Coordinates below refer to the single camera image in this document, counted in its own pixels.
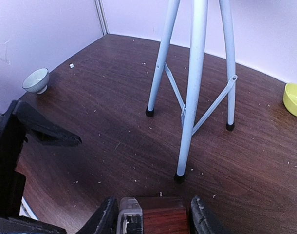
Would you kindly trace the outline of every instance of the yellow bowl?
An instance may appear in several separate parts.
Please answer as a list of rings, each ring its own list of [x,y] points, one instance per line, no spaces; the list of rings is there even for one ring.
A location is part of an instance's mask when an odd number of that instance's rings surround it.
[[[287,110],[297,116],[297,84],[286,84],[283,101]]]

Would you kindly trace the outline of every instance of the debris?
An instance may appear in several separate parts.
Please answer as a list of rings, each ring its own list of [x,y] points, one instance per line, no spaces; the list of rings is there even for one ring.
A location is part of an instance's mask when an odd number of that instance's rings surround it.
[[[116,145],[115,150],[117,149],[117,147],[120,145],[120,142]]]

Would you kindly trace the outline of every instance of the tripod leg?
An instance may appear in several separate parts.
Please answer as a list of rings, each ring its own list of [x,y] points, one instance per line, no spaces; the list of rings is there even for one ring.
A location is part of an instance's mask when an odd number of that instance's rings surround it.
[[[156,102],[156,97],[157,97],[160,81],[162,79],[162,74],[165,67],[168,49],[170,46],[170,39],[171,39],[174,23],[176,20],[176,16],[177,16],[179,3],[180,3],[180,0],[169,0],[166,22],[164,25],[163,35],[159,46],[152,88],[150,91],[148,107],[146,110],[146,115],[148,117],[152,117],[154,115],[154,106]]]
[[[175,181],[179,183],[183,182],[185,179],[186,162],[191,144],[198,96],[201,87],[207,27],[207,12],[208,0],[194,0],[186,110],[183,121],[178,168],[174,177]]]
[[[227,79],[230,80],[235,75],[235,48],[234,48],[234,33],[231,14],[231,6],[229,0],[219,0],[221,16],[223,22],[226,64],[227,64]],[[235,127],[235,84],[229,91],[227,96],[227,124],[226,129],[232,131]]]

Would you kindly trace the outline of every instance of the bowl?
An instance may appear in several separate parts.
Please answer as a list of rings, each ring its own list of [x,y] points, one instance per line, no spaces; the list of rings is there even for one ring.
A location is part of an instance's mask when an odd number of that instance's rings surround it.
[[[283,101],[287,110],[297,116],[297,84],[286,84]]]
[[[48,88],[49,71],[47,68],[40,68],[30,74],[22,84],[22,88],[29,93],[42,94]]]

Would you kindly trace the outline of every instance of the wood grain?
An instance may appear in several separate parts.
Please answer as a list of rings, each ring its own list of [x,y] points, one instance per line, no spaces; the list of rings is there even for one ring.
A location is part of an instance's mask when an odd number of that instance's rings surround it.
[[[18,170],[37,216],[75,233],[108,196],[162,192],[199,195],[234,233],[296,234],[297,118],[282,104],[284,83],[237,65],[235,130],[225,129],[224,100],[193,136],[186,182],[177,185],[181,110],[165,75],[155,116],[145,116],[158,47],[106,35],[54,69],[44,94],[22,97],[83,140],[61,148],[29,137]],[[167,58],[183,97],[188,55],[171,46]],[[225,85],[225,60],[205,55],[197,119]]]
[[[145,234],[189,234],[187,209],[176,197],[137,198],[144,217]]]

